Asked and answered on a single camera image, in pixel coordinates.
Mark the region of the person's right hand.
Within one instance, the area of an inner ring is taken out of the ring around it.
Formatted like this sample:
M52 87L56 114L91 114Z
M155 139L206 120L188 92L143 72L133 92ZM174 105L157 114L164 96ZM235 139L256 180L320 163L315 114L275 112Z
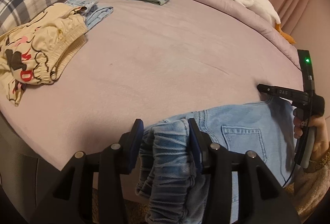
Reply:
M307 120L303 121L298 117L298 112L299 110L297 108L293 111L294 138L299 139L302 136L302 127L315 127L316 135L310 160L318 162L327 154L329 149L329 136L325 118L323 116L313 115L309 118L309 124L307 124Z

